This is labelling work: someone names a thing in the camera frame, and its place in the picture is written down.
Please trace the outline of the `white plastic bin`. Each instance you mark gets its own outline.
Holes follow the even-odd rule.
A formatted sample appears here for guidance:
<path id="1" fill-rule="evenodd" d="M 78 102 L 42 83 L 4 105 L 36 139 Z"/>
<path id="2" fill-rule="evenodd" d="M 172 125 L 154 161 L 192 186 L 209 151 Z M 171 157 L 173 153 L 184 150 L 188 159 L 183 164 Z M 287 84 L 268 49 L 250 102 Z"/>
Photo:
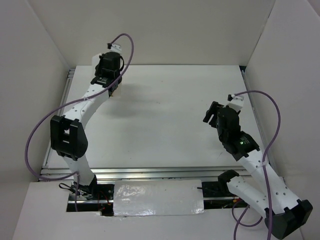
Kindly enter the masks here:
<path id="1" fill-rule="evenodd" d="M 96 66 L 99 64 L 100 62 L 100 56 L 103 53 L 98 53 L 96 55 L 94 55 L 91 59 L 91 73 L 93 76 L 95 76 L 95 72 L 96 72 Z"/>

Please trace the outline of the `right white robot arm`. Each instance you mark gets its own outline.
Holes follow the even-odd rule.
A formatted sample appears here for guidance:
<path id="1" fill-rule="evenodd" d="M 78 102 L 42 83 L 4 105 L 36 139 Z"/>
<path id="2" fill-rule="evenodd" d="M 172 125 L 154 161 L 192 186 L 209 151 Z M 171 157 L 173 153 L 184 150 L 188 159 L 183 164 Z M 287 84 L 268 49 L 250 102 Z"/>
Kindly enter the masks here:
<path id="1" fill-rule="evenodd" d="M 248 184 L 235 170 L 218 176 L 222 191 L 240 197 L 264 219 L 271 234 L 282 240 L 303 226 L 313 206 L 307 199 L 300 199 L 277 175 L 256 141 L 241 130 L 239 114 L 242 101 L 232 100 L 227 105 L 212 102 L 203 122 L 217 130 L 218 139 L 236 162 L 243 166 L 260 186 Z"/>

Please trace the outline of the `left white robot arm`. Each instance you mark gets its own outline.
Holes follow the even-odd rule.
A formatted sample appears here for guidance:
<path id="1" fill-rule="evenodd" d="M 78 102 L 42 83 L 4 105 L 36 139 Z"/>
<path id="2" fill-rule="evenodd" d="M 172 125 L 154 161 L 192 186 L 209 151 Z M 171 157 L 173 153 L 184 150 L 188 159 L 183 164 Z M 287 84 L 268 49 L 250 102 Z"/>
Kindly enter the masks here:
<path id="1" fill-rule="evenodd" d="M 88 139 L 85 128 L 97 109 L 107 101 L 122 81 L 124 60 L 120 53 L 109 51 L 92 58 L 93 78 L 80 99 L 63 115 L 50 120 L 51 148 L 67 163 L 71 172 L 77 172 L 74 185 L 96 198 L 99 193 L 97 177 L 92 172 L 86 151 Z"/>

